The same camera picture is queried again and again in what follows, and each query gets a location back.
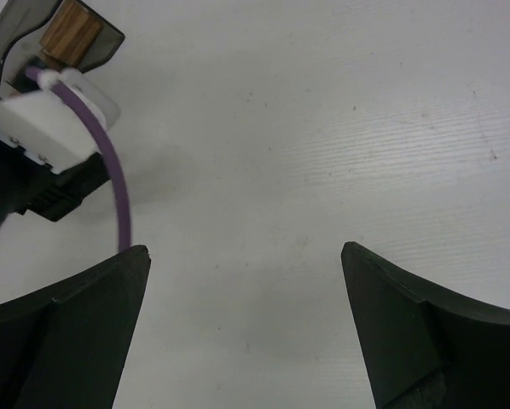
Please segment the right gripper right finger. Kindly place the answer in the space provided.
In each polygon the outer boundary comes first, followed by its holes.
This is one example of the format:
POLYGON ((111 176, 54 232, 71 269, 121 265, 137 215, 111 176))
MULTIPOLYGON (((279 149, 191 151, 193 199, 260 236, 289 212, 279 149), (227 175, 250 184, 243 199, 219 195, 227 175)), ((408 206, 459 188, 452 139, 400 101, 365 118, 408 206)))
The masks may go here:
POLYGON ((414 275, 356 242, 345 286, 378 408, 510 408, 510 309, 414 275))

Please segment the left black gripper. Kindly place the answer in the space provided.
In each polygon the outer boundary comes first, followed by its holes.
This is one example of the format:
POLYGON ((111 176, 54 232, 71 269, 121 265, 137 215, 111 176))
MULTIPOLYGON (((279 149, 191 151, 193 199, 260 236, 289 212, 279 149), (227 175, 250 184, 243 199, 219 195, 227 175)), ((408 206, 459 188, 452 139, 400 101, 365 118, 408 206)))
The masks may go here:
POLYGON ((23 147, 0 136, 0 227, 10 215, 28 210, 58 222, 108 180, 99 153, 55 174, 49 164, 36 163, 23 147))

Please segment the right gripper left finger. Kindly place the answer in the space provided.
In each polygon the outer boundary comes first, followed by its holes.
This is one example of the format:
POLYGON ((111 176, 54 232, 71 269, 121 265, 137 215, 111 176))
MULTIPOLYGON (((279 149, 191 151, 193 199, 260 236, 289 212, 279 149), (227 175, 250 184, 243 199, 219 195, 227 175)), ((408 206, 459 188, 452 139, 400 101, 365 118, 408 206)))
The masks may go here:
POLYGON ((144 245, 0 304, 0 408, 110 408, 148 282, 144 245))

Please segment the striped brown wood block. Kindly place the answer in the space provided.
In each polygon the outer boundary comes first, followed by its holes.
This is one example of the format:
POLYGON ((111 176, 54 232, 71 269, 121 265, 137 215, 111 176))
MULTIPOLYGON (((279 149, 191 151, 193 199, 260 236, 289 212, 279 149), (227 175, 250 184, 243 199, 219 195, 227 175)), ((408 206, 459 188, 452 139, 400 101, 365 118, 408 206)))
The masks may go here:
POLYGON ((63 1, 39 43, 52 59, 77 66, 102 28, 102 20, 80 1, 63 1))

